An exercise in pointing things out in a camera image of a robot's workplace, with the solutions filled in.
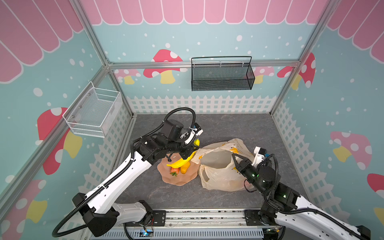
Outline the yellow banana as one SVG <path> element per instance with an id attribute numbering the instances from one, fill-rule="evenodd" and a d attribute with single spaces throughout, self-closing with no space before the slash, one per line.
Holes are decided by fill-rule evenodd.
<path id="1" fill-rule="evenodd" d="M 174 168 L 174 169 L 181 168 L 183 165 L 188 163 L 194 157 L 194 155 L 196 154 L 196 151 L 199 149 L 199 147 L 200 147 L 200 140 L 197 139 L 194 141 L 193 152 L 191 153 L 191 155 L 187 159 L 181 158 L 180 160 L 176 161 L 173 164 L 167 164 L 167 166 Z"/>

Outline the beige plastic bag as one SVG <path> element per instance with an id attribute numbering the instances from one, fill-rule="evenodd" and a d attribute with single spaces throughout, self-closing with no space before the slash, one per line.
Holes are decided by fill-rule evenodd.
<path id="1" fill-rule="evenodd" d="M 225 192 L 245 189 L 246 178 L 237 171 L 232 154 L 254 159 L 241 139 L 210 144 L 196 151 L 191 162 L 200 164 L 198 173 L 204 189 Z"/>

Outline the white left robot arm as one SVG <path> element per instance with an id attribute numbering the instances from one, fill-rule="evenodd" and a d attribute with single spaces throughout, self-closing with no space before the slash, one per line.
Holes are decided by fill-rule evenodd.
<path id="1" fill-rule="evenodd" d="M 181 111 L 192 114 L 191 125 L 184 134 L 183 124 L 170 118 Z M 193 109 L 182 107 L 170 111 L 157 128 L 132 141 L 128 158 L 101 184 L 87 194 L 74 196 L 75 208 L 58 223 L 52 236 L 59 238 L 82 229 L 89 229 L 95 237 L 107 233 L 123 217 L 123 211 L 115 205 L 122 192 L 158 160 L 174 153 L 188 159 L 198 149 L 194 141 L 202 132 Z"/>

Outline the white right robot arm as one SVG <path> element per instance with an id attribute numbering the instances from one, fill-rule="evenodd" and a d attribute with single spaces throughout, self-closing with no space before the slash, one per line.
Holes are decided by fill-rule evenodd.
<path id="1" fill-rule="evenodd" d="M 280 182 L 279 163 L 273 154 L 257 166 L 239 154 L 232 154 L 236 170 L 242 174 L 264 203 L 259 219 L 265 225 L 279 225 L 314 240 L 369 240 L 365 226 L 349 225 L 318 208 L 297 191 Z"/>

